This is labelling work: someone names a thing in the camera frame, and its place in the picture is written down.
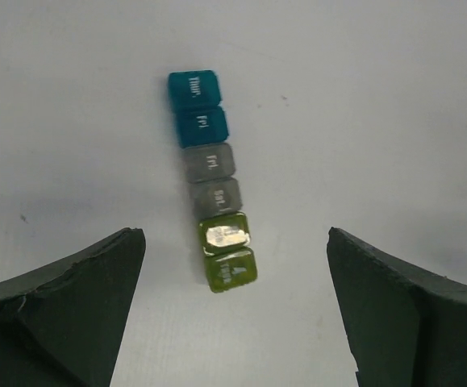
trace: white surface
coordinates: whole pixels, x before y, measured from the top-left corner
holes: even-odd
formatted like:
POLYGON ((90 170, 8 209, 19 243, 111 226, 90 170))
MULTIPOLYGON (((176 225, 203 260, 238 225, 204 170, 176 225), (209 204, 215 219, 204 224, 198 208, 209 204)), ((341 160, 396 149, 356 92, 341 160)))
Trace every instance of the white surface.
POLYGON ((467 284, 467 2, 0 0, 0 281, 142 227, 113 386, 355 386, 330 226, 467 284), (219 75, 260 270, 221 295, 165 103, 187 69, 219 75))

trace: pill organizer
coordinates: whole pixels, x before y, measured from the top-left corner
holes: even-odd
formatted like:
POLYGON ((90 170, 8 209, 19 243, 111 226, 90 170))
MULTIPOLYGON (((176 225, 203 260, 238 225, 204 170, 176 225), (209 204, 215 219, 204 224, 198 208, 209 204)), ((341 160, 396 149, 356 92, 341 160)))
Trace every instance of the pill organizer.
POLYGON ((169 97, 198 222, 206 278, 214 293, 258 277, 235 174, 219 80, 210 70, 169 74, 169 97))

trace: white table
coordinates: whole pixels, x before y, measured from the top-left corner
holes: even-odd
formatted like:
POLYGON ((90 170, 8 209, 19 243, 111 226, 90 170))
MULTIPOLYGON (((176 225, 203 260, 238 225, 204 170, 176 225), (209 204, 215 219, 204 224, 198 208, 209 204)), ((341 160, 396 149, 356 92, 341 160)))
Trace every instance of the white table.
POLYGON ((142 227, 113 386, 355 386, 330 226, 467 284, 467 2, 0 0, 0 281, 142 227), (165 101, 189 69, 260 272, 219 295, 165 101))

